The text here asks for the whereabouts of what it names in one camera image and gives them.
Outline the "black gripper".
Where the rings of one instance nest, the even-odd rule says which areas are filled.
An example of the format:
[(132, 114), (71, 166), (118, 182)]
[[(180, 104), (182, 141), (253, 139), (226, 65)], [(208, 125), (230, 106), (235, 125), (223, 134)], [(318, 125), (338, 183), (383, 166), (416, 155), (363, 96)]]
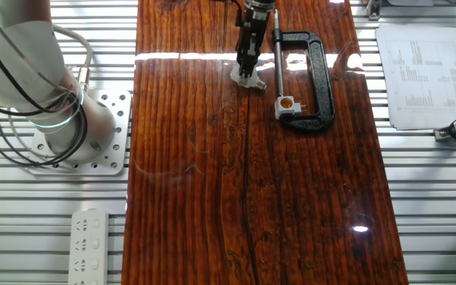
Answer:
[(270, 17), (271, 6), (246, 6), (237, 12), (237, 75), (247, 78), (254, 72)]

